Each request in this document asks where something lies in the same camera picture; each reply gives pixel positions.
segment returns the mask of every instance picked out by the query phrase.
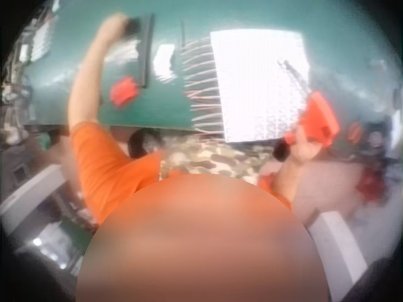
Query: red tool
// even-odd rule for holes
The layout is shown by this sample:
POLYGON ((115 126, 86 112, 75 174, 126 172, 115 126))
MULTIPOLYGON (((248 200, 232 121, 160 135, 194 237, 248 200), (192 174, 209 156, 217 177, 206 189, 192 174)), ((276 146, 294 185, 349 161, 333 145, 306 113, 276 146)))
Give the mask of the red tool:
MULTIPOLYGON (((283 66, 291 73, 300 88, 307 97, 307 109, 300 117, 299 125, 302 125, 308 139, 314 140, 328 147, 333 143, 333 138, 339 133, 340 127, 332 109, 322 94, 318 91, 311 92, 302 76, 287 62, 283 66)), ((287 144, 293 144, 293 133, 285 135, 287 144)))
POLYGON ((139 94, 136 82, 131 77, 124 77, 111 88, 111 101, 118 107, 123 106, 139 94))

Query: person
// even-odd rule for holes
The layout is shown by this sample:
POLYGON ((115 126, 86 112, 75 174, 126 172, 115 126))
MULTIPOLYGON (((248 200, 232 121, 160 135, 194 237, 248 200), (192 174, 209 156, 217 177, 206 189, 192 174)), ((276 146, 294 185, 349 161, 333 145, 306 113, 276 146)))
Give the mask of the person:
MULTIPOLYGON (((98 122, 103 61, 110 47, 121 39, 127 23, 128 17, 117 13, 101 25, 81 64, 68 104, 69 130, 84 199, 98 223, 135 192, 158 181, 164 157, 163 151, 157 151, 131 160, 98 122)), ((256 181, 290 209, 305 164, 321 149, 319 143, 307 140, 301 128, 297 128, 296 138, 280 171, 274 177, 261 173, 256 181)), ((172 167, 168 177, 178 174, 180 171, 172 167)))
POLYGON ((238 150, 194 135, 132 160, 98 123, 103 61, 127 23, 120 13, 104 21, 69 100, 83 195, 100 224, 82 262, 76 301, 326 297, 319 255, 290 211, 304 166, 321 145, 297 128, 296 144, 274 176, 264 172, 264 147, 238 150), (106 230, 111 225, 119 232, 106 230), (94 247, 97 241, 106 244, 94 247))

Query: camouflage pants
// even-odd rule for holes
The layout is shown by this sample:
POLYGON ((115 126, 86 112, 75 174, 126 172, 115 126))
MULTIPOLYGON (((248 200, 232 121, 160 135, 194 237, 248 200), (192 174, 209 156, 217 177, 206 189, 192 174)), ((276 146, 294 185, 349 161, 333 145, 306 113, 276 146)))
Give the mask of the camouflage pants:
POLYGON ((261 166, 272 156, 273 147, 231 145, 197 135, 176 137, 166 144, 159 179, 168 177, 171 169, 187 174, 220 174, 257 184, 261 166))

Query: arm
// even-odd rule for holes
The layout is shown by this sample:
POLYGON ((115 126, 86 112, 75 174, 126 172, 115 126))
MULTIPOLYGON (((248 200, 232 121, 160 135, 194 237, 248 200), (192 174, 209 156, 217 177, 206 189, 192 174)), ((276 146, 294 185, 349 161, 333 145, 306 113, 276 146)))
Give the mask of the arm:
POLYGON ((120 13, 108 18, 99 28, 74 81, 69 105, 69 129, 83 121, 97 122, 103 61, 109 48, 120 39, 128 18, 120 13))
POLYGON ((306 163, 313 159, 322 148, 320 143, 308 142, 301 126, 297 128, 295 137, 297 142, 291 146, 290 156, 271 183, 271 190, 286 198, 290 203, 294 200, 306 163))

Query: red item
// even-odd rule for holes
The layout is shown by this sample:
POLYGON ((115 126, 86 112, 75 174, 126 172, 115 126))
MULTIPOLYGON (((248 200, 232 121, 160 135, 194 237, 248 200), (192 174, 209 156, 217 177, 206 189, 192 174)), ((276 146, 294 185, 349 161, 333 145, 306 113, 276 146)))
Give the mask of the red item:
MULTIPOLYGON (((303 126, 308 139, 322 143, 324 147, 330 146, 333 143, 333 138, 340 131, 332 109, 317 91, 309 96, 307 110, 301 117, 299 124, 303 126)), ((287 133, 285 141, 289 145, 294 143, 294 134, 287 133)))
POLYGON ((121 107, 138 94, 137 83, 131 77, 124 77, 112 86, 110 98, 113 104, 121 107))
POLYGON ((356 189, 364 195, 365 201, 379 201, 385 189, 382 174, 380 171, 375 171, 367 167, 364 168, 356 189))

